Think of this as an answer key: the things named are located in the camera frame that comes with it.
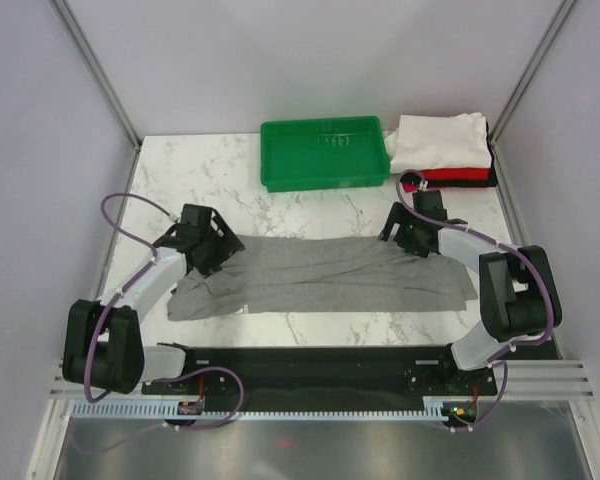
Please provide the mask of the grey t-shirt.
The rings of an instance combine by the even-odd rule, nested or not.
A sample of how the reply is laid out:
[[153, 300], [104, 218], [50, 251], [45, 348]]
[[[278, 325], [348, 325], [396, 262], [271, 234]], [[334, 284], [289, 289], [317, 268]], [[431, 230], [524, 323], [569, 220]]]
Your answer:
[[248, 237], [244, 250], [207, 277], [179, 281], [171, 321], [258, 313], [462, 311], [478, 294], [467, 269], [421, 258], [374, 237], [309, 240]]

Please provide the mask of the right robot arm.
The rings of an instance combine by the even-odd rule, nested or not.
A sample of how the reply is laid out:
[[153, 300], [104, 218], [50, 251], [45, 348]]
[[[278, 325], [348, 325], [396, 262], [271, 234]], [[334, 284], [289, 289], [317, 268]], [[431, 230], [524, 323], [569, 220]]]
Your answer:
[[474, 271], [479, 279], [479, 322], [446, 347], [438, 381], [463, 392], [474, 371], [519, 346], [541, 345], [562, 322], [562, 306], [546, 251], [501, 243], [460, 219], [449, 219], [439, 191], [417, 191], [413, 204], [394, 203], [379, 234], [406, 253], [436, 254]]

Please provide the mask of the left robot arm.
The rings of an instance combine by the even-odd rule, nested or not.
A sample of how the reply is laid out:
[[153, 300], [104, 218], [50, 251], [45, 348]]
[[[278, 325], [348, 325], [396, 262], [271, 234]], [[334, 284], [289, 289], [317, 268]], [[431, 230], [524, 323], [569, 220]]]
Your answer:
[[165, 379], [178, 393], [199, 382], [199, 369], [177, 347], [146, 347], [141, 322], [154, 305], [192, 272], [206, 278], [245, 249], [219, 212], [186, 204], [172, 225], [149, 242], [105, 220], [118, 233], [148, 249], [148, 255], [118, 286], [95, 300], [78, 300], [69, 309], [62, 373], [83, 386], [91, 403], [110, 393], [128, 394], [143, 382]]

